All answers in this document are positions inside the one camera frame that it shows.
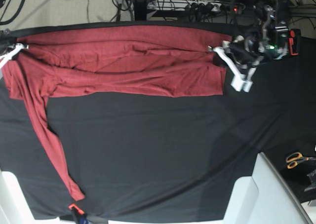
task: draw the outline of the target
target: black cloth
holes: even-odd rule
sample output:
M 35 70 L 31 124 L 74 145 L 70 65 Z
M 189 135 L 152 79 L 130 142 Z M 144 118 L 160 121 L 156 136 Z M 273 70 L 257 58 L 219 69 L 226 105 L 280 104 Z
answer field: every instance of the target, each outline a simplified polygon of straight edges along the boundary
M 231 31 L 230 25 L 182 26 Z M 304 38 L 299 57 L 262 65 L 249 93 L 233 90 L 228 71 L 223 96 L 95 93 L 50 98 L 49 125 L 63 143 L 70 175 L 86 195 L 77 205 L 117 221 L 222 219 L 235 181 L 252 174 L 257 153 L 268 151 L 277 163 L 291 152 L 279 149 L 287 143 L 311 142 L 316 125 L 315 49 L 315 42 Z M 8 98 L 3 80 L 0 137 L 0 168 L 17 176 L 35 218 L 69 214 L 73 201 L 44 153 L 23 102 Z

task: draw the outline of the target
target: wrinkled fabric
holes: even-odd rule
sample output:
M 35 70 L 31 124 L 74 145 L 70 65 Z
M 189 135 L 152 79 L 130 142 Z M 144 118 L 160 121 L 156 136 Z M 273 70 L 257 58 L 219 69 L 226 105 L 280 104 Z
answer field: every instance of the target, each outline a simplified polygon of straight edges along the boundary
M 29 45 L 3 68 L 10 98 L 23 100 L 47 156 L 74 200 L 84 198 L 68 174 L 60 139 L 49 130 L 49 97 L 123 92 L 167 97 L 223 93 L 225 69 L 207 46 L 230 36 L 167 26 L 60 31 L 19 39 Z

